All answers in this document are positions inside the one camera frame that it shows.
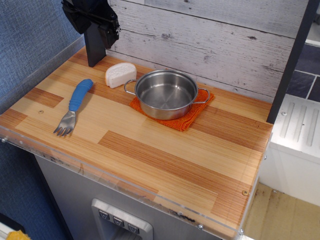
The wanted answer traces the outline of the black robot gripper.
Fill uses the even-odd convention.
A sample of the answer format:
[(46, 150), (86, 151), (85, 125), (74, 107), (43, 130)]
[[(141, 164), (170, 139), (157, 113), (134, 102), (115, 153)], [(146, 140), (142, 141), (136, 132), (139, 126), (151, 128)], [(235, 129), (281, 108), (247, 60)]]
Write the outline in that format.
[(110, 49), (119, 39), (121, 31), (118, 16), (111, 7), (97, 15), (98, 30), (105, 49)]

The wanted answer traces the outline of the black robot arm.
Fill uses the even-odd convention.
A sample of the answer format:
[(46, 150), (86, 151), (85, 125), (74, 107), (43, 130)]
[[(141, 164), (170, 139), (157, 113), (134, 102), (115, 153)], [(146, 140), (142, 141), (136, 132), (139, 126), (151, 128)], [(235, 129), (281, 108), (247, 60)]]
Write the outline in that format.
[(118, 16), (107, 0), (63, 0), (61, 3), (65, 16), (79, 34), (95, 24), (105, 49), (110, 49), (119, 39)]

